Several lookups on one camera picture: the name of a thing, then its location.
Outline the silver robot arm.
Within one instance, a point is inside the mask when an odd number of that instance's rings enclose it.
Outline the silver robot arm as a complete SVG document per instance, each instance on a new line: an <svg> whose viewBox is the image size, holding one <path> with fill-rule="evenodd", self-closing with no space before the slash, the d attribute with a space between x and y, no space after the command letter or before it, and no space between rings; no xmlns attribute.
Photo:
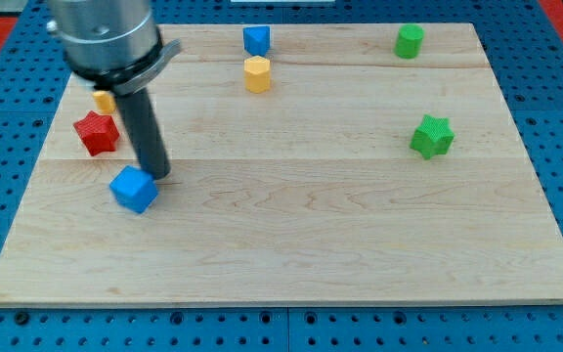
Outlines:
<svg viewBox="0 0 563 352"><path fill-rule="evenodd" d="M158 180L171 170L148 85L181 52L163 40L149 0L48 0L48 32L65 61L97 90L112 93L141 168Z"/></svg>

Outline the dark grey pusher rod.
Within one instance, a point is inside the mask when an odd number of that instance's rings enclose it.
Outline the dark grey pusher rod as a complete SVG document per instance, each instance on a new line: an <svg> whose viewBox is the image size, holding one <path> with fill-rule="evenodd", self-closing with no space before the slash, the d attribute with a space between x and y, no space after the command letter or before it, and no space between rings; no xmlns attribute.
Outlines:
<svg viewBox="0 0 563 352"><path fill-rule="evenodd" d="M148 90L117 95L115 101L141 168L154 180L166 177L171 165Z"/></svg>

